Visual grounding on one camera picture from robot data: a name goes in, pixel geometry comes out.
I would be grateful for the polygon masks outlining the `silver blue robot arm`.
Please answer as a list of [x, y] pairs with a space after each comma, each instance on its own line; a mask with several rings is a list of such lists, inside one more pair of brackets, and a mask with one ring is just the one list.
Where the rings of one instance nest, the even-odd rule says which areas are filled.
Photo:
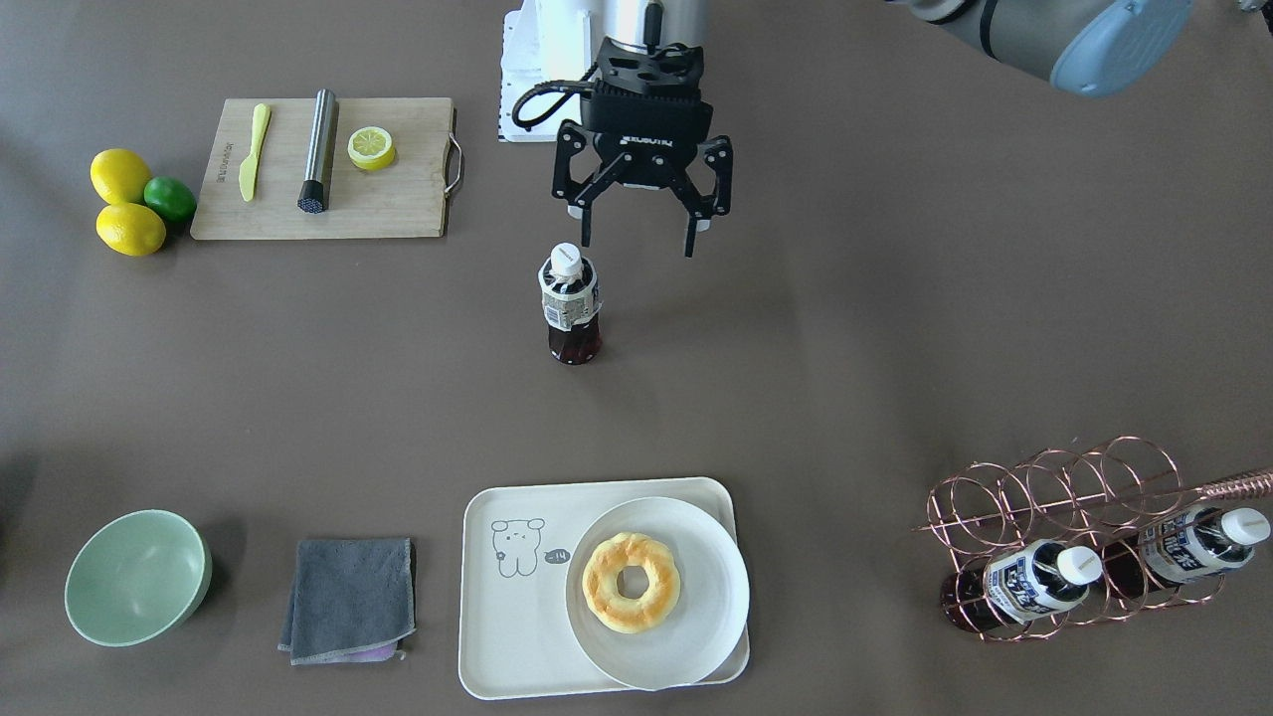
[[[1189, 1], [909, 1], [988, 59], [1076, 96], [1111, 96], [1137, 82], [1181, 34]], [[703, 99], [704, 1], [606, 1], [600, 48], [580, 78], [542, 82], [527, 98], [579, 99], [556, 130], [552, 195], [591, 243], [592, 206], [614, 185], [670, 190], [686, 210], [686, 254], [726, 217], [735, 150], [712, 136]]]

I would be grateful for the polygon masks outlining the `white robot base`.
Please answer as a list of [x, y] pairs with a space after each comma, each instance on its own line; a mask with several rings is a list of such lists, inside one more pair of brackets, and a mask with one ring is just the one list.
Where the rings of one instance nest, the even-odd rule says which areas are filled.
[[523, 1], [505, 13], [496, 139], [552, 141], [563, 118], [580, 122], [575, 96], [531, 130], [513, 122], [512, 110], [538, 83], [580, 79], [600, 50], [605, 14], [605, 1]]

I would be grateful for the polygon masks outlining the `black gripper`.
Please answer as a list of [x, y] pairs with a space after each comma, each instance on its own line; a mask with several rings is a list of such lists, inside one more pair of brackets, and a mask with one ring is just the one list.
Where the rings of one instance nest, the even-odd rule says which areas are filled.
[[[592, 204], [605, 190], [620, 178], [629, 186], [668, 187], [687, 213], [684, 255], [691, 259], [698, 232], [707, 231], [713, 218], [727, 217], [732, 201], [731, 138], [707, 140], [712, 104], [699, 87], [704, 48], [665, 45], [654, 54], [638, 54], [606, 37], [596, 64], [591, 89], [580, 99], [583, 126], [564, 118], [558, 127], [552, 195], [580, 222], [579, 245], [589, 248]], [[602, 159], [587, 180], [577, 181], [570, 166], [588, 147], [586, 130], [600, 141]], [[699, 192], [687, 177], [698, 149], [713, 173], [709, 194]]]

